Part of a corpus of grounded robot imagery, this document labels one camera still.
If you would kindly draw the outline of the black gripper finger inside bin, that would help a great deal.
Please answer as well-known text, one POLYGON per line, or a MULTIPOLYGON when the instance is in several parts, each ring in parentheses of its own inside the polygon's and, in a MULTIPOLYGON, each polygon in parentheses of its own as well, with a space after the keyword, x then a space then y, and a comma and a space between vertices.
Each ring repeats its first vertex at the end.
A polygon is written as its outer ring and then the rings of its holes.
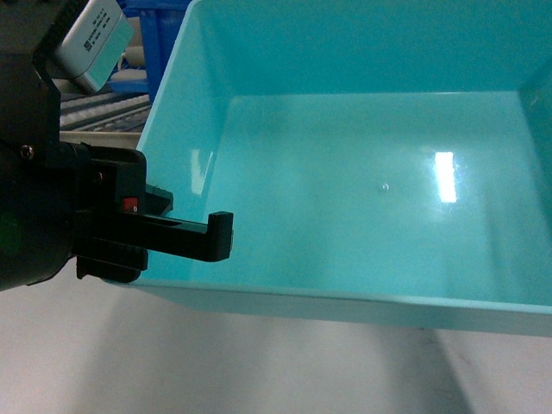
POLYGON ((147 249, 203 262, 218 262, 230 257, 234 214, 209 214, 207 223, 149 217, 144 223, 147 249))

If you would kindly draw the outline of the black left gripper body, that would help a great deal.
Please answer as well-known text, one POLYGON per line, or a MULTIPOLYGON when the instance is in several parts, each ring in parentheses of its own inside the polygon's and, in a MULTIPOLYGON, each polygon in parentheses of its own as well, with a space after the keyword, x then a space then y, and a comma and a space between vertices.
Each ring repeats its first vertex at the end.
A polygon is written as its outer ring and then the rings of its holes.
POLYGON ((60 140, 60 93, 28 54, 1 57, 1 288, 51 279, 76 254, 113 258, 95 219, 143 211, 146 158, 60 140))

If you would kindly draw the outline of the black left gripper finger outside bin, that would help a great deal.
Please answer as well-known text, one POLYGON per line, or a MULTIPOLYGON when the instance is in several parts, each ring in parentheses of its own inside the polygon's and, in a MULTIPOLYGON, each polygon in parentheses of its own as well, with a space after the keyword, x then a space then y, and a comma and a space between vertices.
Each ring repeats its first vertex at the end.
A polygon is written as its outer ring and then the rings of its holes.
POLYGON ((158 186, 146 184, 146 213, 152 216, 166 216, 173 210, 173 194, 158 186))

